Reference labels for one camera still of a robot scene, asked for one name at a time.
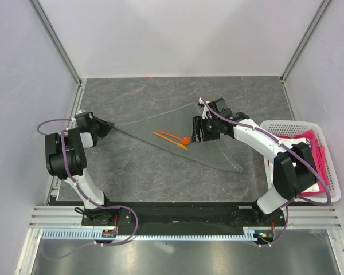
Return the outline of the aluminium frame post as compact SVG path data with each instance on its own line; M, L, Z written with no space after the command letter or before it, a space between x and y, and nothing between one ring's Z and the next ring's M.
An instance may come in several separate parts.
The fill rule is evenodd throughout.
M38 0L28 0L28 3L30 4L37 18L41 22L42 27L44 28L58 55L63 61L70 76L72 77L76 85L80 86L83 81L79 76L77 70L75 69L75 66L73 65L71 59L69 58L69 55L67 54L67 51L65 50L62 42L60 41L60 38L58 37L48 15L46 14L45 9L42 7L41 2Z
M287 66L285 67L282 75L280 76L280 80L282 84L286 82L289 75L291 74L292 70L294 69L296 63L300 59L301 55L303 54L306 46L310 42L310 39L314 35L316 29L318 28L322 18L326 14L328 8L332 4L332 0L322 0L316 9L310 23L308 24L304 34L302 35L297 47L295 48Z

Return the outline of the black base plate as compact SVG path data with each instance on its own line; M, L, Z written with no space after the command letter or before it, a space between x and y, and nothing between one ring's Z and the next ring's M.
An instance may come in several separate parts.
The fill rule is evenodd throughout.
M173 224L228 225L233 227L279 227L285 224L283 211L264 214L255 202L110 202L104 208L80 209L83 226L139 226Z

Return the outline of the white cloth in basket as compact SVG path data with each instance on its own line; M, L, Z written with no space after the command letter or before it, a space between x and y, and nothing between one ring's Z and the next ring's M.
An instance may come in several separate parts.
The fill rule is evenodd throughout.
M279 140L317 171L308 139L284 137ZM277 153L273 162L268 162L268 171L273 187L286 200L306 193L307 189L318 184L310 169L288 151Z

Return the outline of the orange plastic knife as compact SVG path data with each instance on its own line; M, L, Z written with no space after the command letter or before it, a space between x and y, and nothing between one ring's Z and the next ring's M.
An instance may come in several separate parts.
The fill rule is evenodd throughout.
M187 150L187 147L184 144L182 144L182 143L175 142L175 141L173 141L173 140L167 138L166 136L163 136L163 135L161 135L161 134L159 134L157 132L153 132L153 134L159 136L160 138L162 138L164 140L167 140L168 142L173 143L174 145L176 145L176 146L178 146L178 147L180 147L180 148L182 148L184 150Z

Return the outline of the right aluminium frame post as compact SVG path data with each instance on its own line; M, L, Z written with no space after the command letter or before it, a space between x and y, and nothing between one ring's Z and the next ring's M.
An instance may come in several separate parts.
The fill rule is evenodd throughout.
M291 74L292 70L294 69L296 63L300 59L301 55L303 54L306 46L310 42L310 39L314 35L316 29L318 28L322 18L326 14L328 8L332 4L332 0L322 0L316 9L310 23L308 24L304 34L302 35L297 47L295 48L287 66L285 67L282 75L280 76L280 80L282 84L286 82L289 75Z

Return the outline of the pink cloth in basket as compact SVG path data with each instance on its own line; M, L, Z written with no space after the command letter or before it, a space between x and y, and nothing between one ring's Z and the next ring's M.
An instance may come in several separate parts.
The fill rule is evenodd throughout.
M287 135L279 135L279 138L288 140L291 143L298 144L299 142L305 142L309 145L312 152L312 157L314 158L314 163L316 170L320 177L325 182L326 186L329 186L329 181L326 174L326 155L324 146L319 145L319 141L313 130L306 131L303 134L296 135L293 139L290 139ZM301 193L302 197L311 197L317 194L324 193L325 190L320 182L317 182L312 187Z

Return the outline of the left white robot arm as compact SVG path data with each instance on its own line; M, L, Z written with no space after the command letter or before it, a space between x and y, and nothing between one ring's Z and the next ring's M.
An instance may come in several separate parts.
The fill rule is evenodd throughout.
M109 225L114 220L114 211L107 205L107 196L96 187L87 172L85 150L95 147L100 138L106 137L114 123L96 117L93 112L80 112L68 122L74 122L74 128L66 128L60 133L45 134L40 128L55 119L45 121L37 127L37 132L45 137L46 169L69 184L82 199L86 211L95 211L95 219L101 225Z

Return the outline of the grey cloth napkin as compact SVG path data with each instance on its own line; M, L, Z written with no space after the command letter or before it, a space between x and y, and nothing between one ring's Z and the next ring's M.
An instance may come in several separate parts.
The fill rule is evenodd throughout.
M197 139L190 139L189 144L178 145L182 139L191 138L193 117L200 114L197 104L189 103L131 122L116 123L116 128L146 143L208 167L244 174L244 169L229 154L222 140L199 142Z

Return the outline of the white plastic basket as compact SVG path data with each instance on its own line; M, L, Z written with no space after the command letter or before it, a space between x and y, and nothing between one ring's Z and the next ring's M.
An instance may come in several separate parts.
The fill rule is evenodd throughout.
M339 188L339 183L331 155L326 143L325 136L321 127L315 123L305 122L305 121L290 121L290 120L266 120L260 124L261 128L267 130L273 135L287 135L290 139L293 139L296 135L303 134L306 131L313 130L319 141L320 146L324 146L326 155L326 174L329 181L328 190L331 195L331 202L337 202L341 198L341 191ZM270 175L268 171L268 160L264 157L264 167L267 177L268 188L270 189L273 185L270 180ZM297 201L304 201L303 198L310 199L317 203L327 202L326 193L317 194L311 197L300 196Z

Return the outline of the orange plastic spoon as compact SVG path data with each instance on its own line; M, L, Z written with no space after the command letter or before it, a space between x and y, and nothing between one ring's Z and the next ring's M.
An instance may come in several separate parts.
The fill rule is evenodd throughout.
M191 143L190 137L187 137L187 136L185 136L185 137L179 137L179 136L175 136L175 135L173 135L173 134L171 134L171 133L168 133L168 132L165 132L165 131L162 131L162 130L158 130L158 132L159 132L159 133L162 133L162 134L164 134L164 135L166 135L166 136L170 136L170 137L172 137L172 138L175 138L175 139L179 140L179 141L180 141L182 144L184 144L184 145L188 145L188 144Z

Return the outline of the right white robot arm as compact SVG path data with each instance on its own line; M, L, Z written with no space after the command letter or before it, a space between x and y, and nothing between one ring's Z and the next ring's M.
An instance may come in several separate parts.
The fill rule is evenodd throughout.
M257 201L251 211L252 221L265 225L272 212L296 198L317 183L316 167L310 146L283 140L257 125L242 112L233 113L223 98L215 101L199 99L201 116L193 117L194 142L217 140L221 135L253 148L273 165L273 187Z

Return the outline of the left aluminium frame post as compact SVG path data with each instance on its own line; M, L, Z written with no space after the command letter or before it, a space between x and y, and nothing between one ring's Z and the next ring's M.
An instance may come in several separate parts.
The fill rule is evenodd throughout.
M60 38L58 37L48 15L46 14L45 9L42 7L41 2L38 0L28 0L28 3L30 4L37 18L41 22L42 27L44 28L58 55L63 61L70 76L72 77L76 85L80 86L83 81L79 76L77 70L75 69L75 66L73 65L71 59L69 58L69 55L67 54L67 51L65 50L62 42L60 41Z

